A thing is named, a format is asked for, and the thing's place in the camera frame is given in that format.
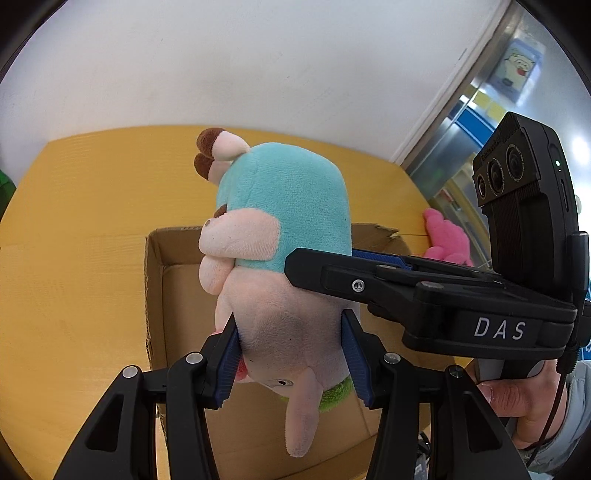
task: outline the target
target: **camera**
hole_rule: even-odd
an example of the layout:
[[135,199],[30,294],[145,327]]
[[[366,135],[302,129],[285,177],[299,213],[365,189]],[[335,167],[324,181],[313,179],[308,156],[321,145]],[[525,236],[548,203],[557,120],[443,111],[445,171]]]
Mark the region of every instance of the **camera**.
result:
[[556,132],[507,113],[473,161],[492,266],[523,287],[570,301],[567,238],[578,230],[573,185]]

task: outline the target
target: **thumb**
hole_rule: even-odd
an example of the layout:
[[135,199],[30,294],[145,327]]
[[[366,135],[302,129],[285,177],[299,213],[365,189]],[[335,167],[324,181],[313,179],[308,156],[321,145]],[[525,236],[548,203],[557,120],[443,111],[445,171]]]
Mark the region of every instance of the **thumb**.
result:
[[529,395],[521,380],[483,382],[478,389],[498,417],[525,417],[531,409]]

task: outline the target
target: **cartoon picture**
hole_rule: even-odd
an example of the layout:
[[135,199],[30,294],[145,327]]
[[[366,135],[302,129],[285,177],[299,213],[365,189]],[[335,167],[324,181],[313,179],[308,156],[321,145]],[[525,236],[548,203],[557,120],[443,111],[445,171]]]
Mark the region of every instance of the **cartoon picture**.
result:
[[517,103],[526,85],[535,83],[533,77],[540,68],[542,55],[542,52],[520,39],[513,39],[488,83],[499,93]]
[[514,51],[503,62],[505,74],[502,82],[508,87],[513,87],[515,90],[521,91],[534,65],[535,62],[533,60]]

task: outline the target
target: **teal plush body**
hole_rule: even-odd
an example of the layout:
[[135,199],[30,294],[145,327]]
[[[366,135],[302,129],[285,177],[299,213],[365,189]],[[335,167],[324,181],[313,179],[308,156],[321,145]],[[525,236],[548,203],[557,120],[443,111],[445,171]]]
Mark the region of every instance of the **teal plush body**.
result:
[[241,155],[222,177],[216,208],[257,208],[279,220],[271,260],[236,265],[283,273],[296,248],[351,255],[351,218],[345,182],[329,160],[304,148],[265,143]]

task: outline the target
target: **white wall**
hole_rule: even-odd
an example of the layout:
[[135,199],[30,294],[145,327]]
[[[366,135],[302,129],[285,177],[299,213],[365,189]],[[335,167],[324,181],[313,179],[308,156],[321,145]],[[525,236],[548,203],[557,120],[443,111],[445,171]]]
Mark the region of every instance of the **white wall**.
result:
[[69,0],[0,84],[0,168],[56,138],[216,124],[400,162],[509,0]]

